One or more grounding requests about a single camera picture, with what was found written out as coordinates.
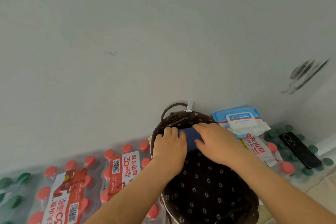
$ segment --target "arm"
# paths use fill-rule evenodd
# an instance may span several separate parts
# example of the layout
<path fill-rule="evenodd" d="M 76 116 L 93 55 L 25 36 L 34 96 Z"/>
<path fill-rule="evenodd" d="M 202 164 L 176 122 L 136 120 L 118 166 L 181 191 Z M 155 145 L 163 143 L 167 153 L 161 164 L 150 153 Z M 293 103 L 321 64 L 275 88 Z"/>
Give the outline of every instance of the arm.
<path fill-rule="evenodd" d="M 154 142 L 153 159 L 126 187 L 85 224 L 141 223 L 168 182 L 179 174 L 187 155 L 186 135 L 165 128 Z"/>
<path fill-rule="evenodd" d="M 215 123 L 200 123 L 193 127 L 204 140 L 204 143 L 195 140 L 197 148 L 212 161 L 237 172 L 263 201 L 277 223 L 336 223 L 334 214 L 266 167 L 227 129 Z"/>

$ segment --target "red bottle cap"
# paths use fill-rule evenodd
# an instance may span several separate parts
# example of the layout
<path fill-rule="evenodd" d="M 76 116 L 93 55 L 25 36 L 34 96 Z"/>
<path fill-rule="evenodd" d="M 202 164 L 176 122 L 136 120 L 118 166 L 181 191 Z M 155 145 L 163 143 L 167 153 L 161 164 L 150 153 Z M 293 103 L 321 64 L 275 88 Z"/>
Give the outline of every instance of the red bottle cap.
<path fill-rule="evenodd" d="M 65 170 L 69 171 L 69 170 L 74 170 L 78 167 L 78 163 L 75 160 L 70 160 L 66 163 L 65 165 Z"/>
<path fill-rule="evenodd" d="M 111 159 L 111 158 L 113 158 L 114 156 L 115 156 L 115 153 L 114 153 L 114 150 L 107 150 L 106 152 L 105 152 L 105 158 L 106 159 Z"/>
<path fill-rule="evenodd" d="M 93 166 L 95 162 L 96 162 L 96 158 L 94 156 L 88 156 L 84 160 L 84 164 L 86 164 L 86 166 L 88 167 Z"/>
<path fill-rule="evenodd" d="M 81 206 L 81 212 L 86 212 L 89 208 L 90 208 L 90 205 L 91 205 L 91 201 L 90 199 L 88 198 L 83 198 L 82 200 L 82 206 Z"/>
<path fill-rule="evenodd" d="M 293 174 L 295 168 L 291 163 L 284 161 L 280 163 L 280 170 L 285 174 Z"/>
<path fill-rule="evenodd" d="M 149 148 L 149 142 L 148 141 L 143 141 L 140 143 L 140 149 L 142 151 L 146 151 Z"/>
<path fill-rule="evenodd" d="M 159 212 L 158 206 L 154 204 L 152 208 L 149 210 L 147 215 L 149 218 L 154 219 L 158 215 L 158 212 Z"/>
<path fill-rule="evenodd" d="M 50 192 L 51 192 L 50 187 L 44 187 L 44 188 L 40 189 L 39 192 L 37 192 L 35 197 L 36 197 L 36 199 L 39 199 L 39 200 L 46 200 L 46 199 L 49 198 Z"/>
<path fill-rule="evenodd" d="M 93 178 L 91 175 L 85 177 L 84 187 L 88 188 L 93 184 Z"/>
<path fill-rule="evenodd" d="M 266 146 L 271 150 L 271 153 L 276 153 L 278 151 L 278 148 L 274 143 L 267 143 Z"/>
<path fill-rule="evenodd" d="M 30 217 L 28 224 L 41 224 L 43 220 L 44 212 L 34 213 L 32 217 Z"/>
<path fill-rule="evenodd" d="M 130 144 L 125 144 L 123 147 L 123 153 L 130 153 L 132 151 L 132 146 Z"/>
<path fill-rule="evenodd" d="M 50 166 L 48 167 L 45 172 L 44 172 L 44 176 L 48 177 L 48 178 L 52 178 L 54 177 L 56 174 L 58 173 L 58 168 L 55 166 Z"/>
<path fill-rule="evenodd" d="M 142 167 L 146 167 L 151 160 L 149 158 L 144 158 L 141 162 Z"/>
<path fill-rule="evenodd" d="M 109 191 L 106 189 L 101 194 L 100 200 L 101 200 L 102 203 L 106 203 L 108 201 L 108 199 L 109 199 L 108 193 L 109 193 Z"/>
<path fill-rule="evenodd" d="M 108 180 L 110 178 L 110 169 L 106 168 L 104 171 L 104 177 Z"/>

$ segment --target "brown woven handle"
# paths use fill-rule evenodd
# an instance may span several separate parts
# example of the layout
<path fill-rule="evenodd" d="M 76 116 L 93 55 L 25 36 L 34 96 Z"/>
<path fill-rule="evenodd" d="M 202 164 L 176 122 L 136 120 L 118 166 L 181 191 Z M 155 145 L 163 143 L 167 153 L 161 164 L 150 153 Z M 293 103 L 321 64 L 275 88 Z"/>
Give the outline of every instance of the brown woven handle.
<path fill-rule="evenodd" d="M 172 104 L 172 105 L 170 105 L 169 107 L 167 107 L 167 108 L 163 111 L 163 113 L 162 113 L 162 115 L 161 115 L 160 125 L 163 123 L 163 117 L 165 116 L 166 112 L 167 112 L 170 108 L 173 108 L 174 106 L 179 106 L 179 105 L 181 105 L 181 106 L 185 106 L 185 107 L 188 106 L 188 105 L 185 104 L 185 103 L 175 103 L 175 104 Z"/>

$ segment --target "blue cloth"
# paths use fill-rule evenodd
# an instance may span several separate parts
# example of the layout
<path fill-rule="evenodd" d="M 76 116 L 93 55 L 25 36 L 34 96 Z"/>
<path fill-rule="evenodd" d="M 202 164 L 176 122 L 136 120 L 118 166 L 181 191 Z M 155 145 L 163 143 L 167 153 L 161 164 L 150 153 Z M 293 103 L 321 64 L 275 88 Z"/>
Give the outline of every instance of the blue cloth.
<path fill-rule="evenodd" d="M 203 141 L 201 135 L 194 128 L 179 129 L 178 135 L 180 135 L 180 131 L 183 131 L 185 135 L 187 136 L 188 152 L 197 150 L 195 139 L 199 139 Z"/>

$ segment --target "barcode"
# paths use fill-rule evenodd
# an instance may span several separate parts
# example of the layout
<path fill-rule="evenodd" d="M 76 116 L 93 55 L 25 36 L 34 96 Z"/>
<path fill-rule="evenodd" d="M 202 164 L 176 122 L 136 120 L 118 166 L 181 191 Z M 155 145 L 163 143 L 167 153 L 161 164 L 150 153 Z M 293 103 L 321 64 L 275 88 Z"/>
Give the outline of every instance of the barcode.
<path fill-rule="evenodd" d="M 120 173 L 120 159 L 113 160 L 112 174 Z"/>
<path fill-rule="evenodd" d="M 68 224 L 75 224 L 75 223 L 77 223 L 78 205 L 79 205 L 79 202 L 73 203 L 73 204 L 70 205 L 70 207 L 69 207 Z"/>

